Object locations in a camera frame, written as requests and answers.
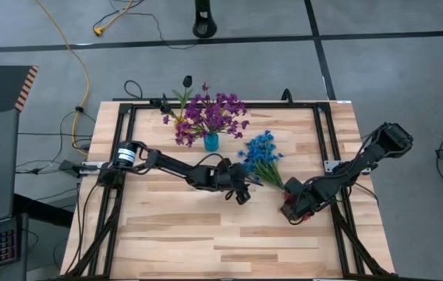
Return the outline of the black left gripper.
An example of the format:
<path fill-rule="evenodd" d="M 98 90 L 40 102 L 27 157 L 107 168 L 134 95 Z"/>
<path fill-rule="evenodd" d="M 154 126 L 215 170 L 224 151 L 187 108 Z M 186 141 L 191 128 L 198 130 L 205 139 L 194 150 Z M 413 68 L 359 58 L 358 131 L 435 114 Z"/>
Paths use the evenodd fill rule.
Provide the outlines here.
<path fill-rule="evenodd" d="M 249 184 L 262 186 L 257 178 L 248 176 L 246 168 L 241 163 L 232 163 L 229 158 L 223 158 L 208 174 L 207 190 L 209 191 L 248 191 Z"/>

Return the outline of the white power strip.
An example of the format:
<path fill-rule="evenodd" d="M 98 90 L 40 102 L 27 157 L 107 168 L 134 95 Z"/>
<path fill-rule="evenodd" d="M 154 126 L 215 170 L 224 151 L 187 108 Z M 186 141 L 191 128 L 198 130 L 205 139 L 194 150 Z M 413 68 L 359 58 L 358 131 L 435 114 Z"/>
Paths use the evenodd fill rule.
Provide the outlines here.
<path fill-rule="evenodd" d="M 96 175 L 100 172 L 104 162 L 82 162 L 79 167 L 80 175 Z"/>

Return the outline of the black round stand base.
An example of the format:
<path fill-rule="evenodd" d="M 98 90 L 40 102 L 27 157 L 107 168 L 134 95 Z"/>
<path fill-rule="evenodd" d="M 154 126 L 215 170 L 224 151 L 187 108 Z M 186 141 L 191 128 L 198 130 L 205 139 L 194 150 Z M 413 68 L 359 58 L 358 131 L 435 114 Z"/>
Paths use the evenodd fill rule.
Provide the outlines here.
<path fill-rule="evenodd" d="M 217 29 L 211 13 L 210 0 L 195 0 L 193 35 L 201 39 L 210 38 L 216 34 Z"/>

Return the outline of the purple artificial flower bunch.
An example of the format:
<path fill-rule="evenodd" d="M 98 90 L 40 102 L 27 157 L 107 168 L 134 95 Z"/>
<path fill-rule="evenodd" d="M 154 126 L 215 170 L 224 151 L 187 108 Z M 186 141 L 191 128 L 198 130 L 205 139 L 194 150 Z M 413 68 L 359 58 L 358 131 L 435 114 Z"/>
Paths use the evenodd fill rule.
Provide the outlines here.
<path fill-rule="evenodd" d="M 225 133 L 235 139 L 242 138 L 243 131 L 250 124 L 249 120 L 238 120 L 247 114 L 245 103 L 236 94 L 217 93 L 211 97 L 207 82 L 203 83 L 201 90 L 202 93 L 196 94 L 190 101 L 185 117 L 201 119 L 209 133 Z"/>
<path fill-rule="evenodd" d="M 185 126 L 184 130 L 177 130 L 174 127 L 174 119 L 172 117 L 168 118 L 166 115 L 163 115 L 162 122 L 165 125 L 173 125 L 175 129 L 175 142 L 178 145 L 184 145 L 191 148 L 195 140 L 204 138 L 209 131 L 201 119 L 183 117 L 189 122 L 189 125 Z"/>

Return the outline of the blue glass vase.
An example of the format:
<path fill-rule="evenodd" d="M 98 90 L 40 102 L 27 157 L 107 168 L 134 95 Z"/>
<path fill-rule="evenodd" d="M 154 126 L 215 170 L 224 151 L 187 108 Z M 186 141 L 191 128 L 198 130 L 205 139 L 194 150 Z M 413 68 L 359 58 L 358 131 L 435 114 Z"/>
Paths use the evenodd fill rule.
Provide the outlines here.
<path fill-rule="evenodd" d="M 204 138 L 204 149 L 209 152 L 215 152 L 219 148 L 219 137 L 217 133 L 209 133 Z"/>

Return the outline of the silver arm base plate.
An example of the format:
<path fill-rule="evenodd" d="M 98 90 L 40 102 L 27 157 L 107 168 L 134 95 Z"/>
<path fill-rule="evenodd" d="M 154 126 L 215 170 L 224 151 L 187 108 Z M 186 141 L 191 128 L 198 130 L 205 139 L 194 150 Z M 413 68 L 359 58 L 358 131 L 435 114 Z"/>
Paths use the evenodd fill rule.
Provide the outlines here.
<path fill-rule="evenodd" d="M 338 161 L 338 160 L 324 161 L 324 170 L 327 173 L 331 173 L 334 168 L 340 166 L 343 163 L 344 163 L 344 161 Z M 364 170 L 361 171 L 361 174 L 362 175 L 369 175 L 371 173 L 371 171 L 372 171 L 371 168 L 365 168 Z"/>

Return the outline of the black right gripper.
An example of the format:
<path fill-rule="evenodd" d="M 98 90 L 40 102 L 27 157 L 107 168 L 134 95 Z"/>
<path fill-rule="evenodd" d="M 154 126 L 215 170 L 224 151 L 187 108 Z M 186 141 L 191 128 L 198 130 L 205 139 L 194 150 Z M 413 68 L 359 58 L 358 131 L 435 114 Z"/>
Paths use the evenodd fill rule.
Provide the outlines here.
<path fill-rule="evenodd" d="M 289 223 L 299 223 L 299 217 L 308 212 L 319 212 L 330 204 L 333 198 L 332 178 L 316 176 L 301 183 L 297 178 L 290 178 L 284 185 L 284 191 L 293 196 L 293 203 L 280 207 L 281 213 Z"/>

